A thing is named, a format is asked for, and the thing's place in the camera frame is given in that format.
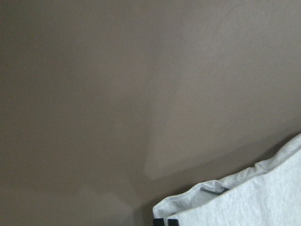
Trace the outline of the grey cartoon print t-shirt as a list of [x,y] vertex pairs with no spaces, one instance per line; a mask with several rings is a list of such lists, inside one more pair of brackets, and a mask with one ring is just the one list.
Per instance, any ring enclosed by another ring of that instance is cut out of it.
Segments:
[[298,226],[301,223],[301,137],[271,158],[166,197],[155,226]]

